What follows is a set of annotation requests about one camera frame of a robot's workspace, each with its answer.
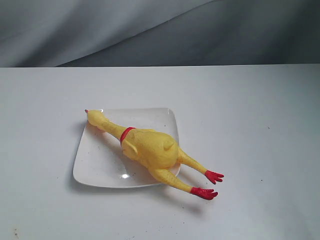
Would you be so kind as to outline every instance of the white plate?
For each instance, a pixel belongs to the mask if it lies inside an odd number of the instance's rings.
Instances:
[[[103,113],[115,124],[154,129],[171,135],[179,143],[176,118],[168,108],[112,109]],[[170,170],[178,175],[180,164]],[[116,138],[88,123],[75,157],[73,177],[79,183],[105,188],[138,188],[159,184],[144,166],[123,155]]]

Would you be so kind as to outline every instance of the table surface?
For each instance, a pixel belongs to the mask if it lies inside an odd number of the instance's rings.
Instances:
[[[317,239],[319,93],[320,64],[0,68],[0,239]],[[77,183],[84,109],[106,107],[172,109],[218,197]]]

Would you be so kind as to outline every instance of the rubber chicken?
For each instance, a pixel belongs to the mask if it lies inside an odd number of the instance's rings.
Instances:
[[[213,184],[222,182],[224,177],[222,174],[207,170],[189,157],[170,135],[153,129],[127,128],[116,125],[99,110],[85,110],[85,112],[91,125],[117,138],[124,155],[145,166],[159,182],[206,200],[212,200],[218,195],[218,192],[213,189],[189,186],[169,171],[176,163],[180,163],[199,171]]]

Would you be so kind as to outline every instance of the rubber chicken toy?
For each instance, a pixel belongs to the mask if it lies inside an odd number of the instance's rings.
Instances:
[[[116,125],[99,110],[85,110],[85,112],[91,125],[117,138],[124,155],[145,166],[159,182],[206,200],[212,200],[218,195],[213,189],[189,186],[169,171],[176,163],[180,163],[204,174],[213,184],[216,184],[216,181],[222,182],[224,177],[222,174],[207,170],[189,157],[170,135],[153,129]]]

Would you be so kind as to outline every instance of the square plate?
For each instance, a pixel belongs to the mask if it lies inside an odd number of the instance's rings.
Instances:
[[[154,129],[171,135],[179,144],[174,113],[168,108],[106,109],[104,115],[124,127]],[[180,164],[170,171],[178,175]],[[148,170],[122,153],[119,141],[109,133],[86,124],[73,166],[74,179],[105,188],[138,188],[159,184]]]

